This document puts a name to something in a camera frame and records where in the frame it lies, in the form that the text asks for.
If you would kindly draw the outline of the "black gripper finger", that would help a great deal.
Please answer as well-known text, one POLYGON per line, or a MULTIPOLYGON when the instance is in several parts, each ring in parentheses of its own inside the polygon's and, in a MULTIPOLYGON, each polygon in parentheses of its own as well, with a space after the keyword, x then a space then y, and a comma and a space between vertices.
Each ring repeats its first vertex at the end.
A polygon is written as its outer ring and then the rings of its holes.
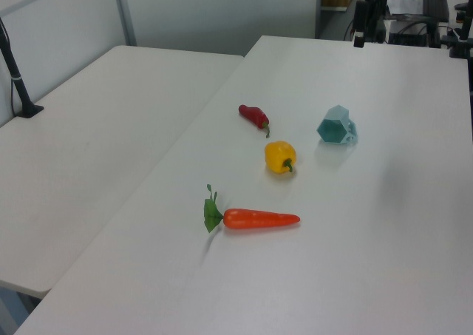
POLYGON ((386 4, 379 2, 374 7, 372 16, 372 42, 384 42, 386 36, 386 26, 384 17, 386 12, 386 4))
POLYGON ((353 44, 354 47, 363 48, 365 43, 366 20, 368 13, 368 2, 359 0, 356 2, 353 18, 353 44))

